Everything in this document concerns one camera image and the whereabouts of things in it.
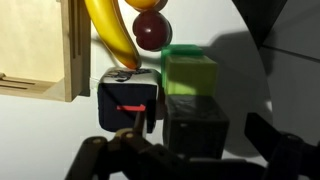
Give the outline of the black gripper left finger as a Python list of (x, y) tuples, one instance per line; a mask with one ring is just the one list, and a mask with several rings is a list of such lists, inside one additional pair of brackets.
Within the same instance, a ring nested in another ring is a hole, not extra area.
[(145, 139), (155, 112), (156, 102), (149, 100), (136, 113), (134, 126), (118, 130), (111, 141), (102, 136), (85, 139), (64, 180), (109, 180), (118, 172), (129, 180), (186, 180), (184, 162)]

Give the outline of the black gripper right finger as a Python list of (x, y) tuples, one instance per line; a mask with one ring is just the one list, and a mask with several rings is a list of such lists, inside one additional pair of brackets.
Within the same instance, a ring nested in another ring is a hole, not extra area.
[(279, 132), (257, 113), (247, 114), (244, 134), (268, 162), (263, 180), (320, 180), (320, 145)]

